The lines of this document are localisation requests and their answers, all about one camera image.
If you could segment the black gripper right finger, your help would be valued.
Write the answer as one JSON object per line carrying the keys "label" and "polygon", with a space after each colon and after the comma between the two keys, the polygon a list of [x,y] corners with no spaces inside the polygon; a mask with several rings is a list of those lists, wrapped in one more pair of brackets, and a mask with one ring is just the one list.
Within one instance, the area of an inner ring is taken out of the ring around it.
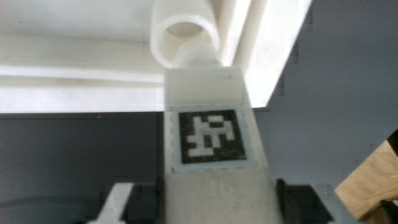
{"label": "black gripper right finger", "polygon": [[337,217],[326,205],[333,193],[326,187],[312,184],[289,184],[278,178],[275,193],[282,224],[337,224]]}

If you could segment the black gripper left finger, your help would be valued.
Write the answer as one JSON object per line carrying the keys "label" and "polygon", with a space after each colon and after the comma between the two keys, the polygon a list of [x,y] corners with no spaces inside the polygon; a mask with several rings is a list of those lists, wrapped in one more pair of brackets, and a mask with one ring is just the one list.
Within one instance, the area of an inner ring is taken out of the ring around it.
{"label": "black gripper left finger", "polygon": [[97,216],[86,224],[154,224],[156,219],[156,184],[115,183],[104,197]]}

